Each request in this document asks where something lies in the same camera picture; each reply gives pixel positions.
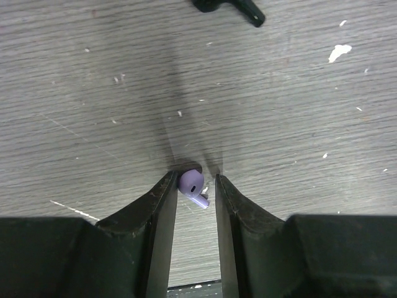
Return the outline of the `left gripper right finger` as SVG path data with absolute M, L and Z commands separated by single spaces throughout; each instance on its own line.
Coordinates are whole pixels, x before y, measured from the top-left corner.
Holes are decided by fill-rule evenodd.
M 224 297 L 396 296 L 396 217 L 281 220 L 220 174 L 215 205 Z

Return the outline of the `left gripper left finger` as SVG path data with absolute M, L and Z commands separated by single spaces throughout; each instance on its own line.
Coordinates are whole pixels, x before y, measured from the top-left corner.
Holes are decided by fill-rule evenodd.
M 2 297 L 166 297 L 175 171 L 116 213 L 1 219 Z

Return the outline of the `purple earbud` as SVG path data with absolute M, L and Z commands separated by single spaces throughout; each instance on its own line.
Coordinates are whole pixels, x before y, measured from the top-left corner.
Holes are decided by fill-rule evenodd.
M 203 186 L 204 176 L 196 169 L 191 169 L 183 173 L 178 182 L 178 189 L 185 197 L 202 209 L 207 209 L 210 203 L 202 196 Z

